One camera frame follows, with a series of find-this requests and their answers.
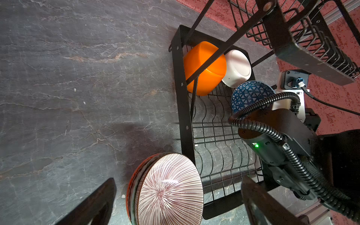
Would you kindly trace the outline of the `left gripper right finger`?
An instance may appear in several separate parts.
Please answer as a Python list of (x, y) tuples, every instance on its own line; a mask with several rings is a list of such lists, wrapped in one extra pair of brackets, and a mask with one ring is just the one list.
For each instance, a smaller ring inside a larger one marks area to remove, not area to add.
[(242, 179), (241, 195), (252, 225), (304, 224), (249, 177)]

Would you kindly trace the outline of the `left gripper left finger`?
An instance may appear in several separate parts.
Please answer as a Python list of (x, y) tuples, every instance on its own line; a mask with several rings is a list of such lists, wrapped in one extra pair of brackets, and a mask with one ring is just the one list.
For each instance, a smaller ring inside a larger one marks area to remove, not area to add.
[(114, 178), (109, 178), (57, 224), (107, 225), (113, 211), (116, 191)]

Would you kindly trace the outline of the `blue patterned bowl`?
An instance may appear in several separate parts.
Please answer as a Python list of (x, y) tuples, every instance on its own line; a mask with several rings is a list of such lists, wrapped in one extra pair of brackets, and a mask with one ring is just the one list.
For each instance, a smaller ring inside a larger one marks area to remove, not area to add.
[(275, 95), (275, 91), (269, 85), (261, 81), (247, 81), (235, 88), (232, 93), (232, 112), (235, 114), (249, 105), (272, 95)]

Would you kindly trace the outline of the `orange bowl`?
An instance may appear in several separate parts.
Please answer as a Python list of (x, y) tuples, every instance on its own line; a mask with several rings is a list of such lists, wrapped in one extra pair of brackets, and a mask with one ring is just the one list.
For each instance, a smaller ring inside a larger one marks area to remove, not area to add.
[[(193, 47), (184, 57), (185, 77), (190, 78), (218, 48), (210, 42), (203, 41)], [(196, 94), (206, 96), (222, 81), (227, 72), (227, 62), (222, 54), (199, 76)]]

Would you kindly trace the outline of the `white bowl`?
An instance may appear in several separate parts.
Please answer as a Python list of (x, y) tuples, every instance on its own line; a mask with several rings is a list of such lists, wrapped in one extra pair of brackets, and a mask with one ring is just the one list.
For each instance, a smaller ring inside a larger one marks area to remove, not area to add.
[(226, 75), (222, 82), (230, 88), (236, 88), (250, 78), (252, 73), (250, 62), (239, 50), (230, 50), (225, 57)]

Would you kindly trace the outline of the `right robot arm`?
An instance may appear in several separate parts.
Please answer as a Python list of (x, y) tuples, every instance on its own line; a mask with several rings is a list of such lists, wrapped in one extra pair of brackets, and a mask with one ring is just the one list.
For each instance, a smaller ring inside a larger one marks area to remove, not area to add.
[(360, 132), (318, 136), (290, 110), (242, 110), (229, 123), (277, 184), (360, 221)]

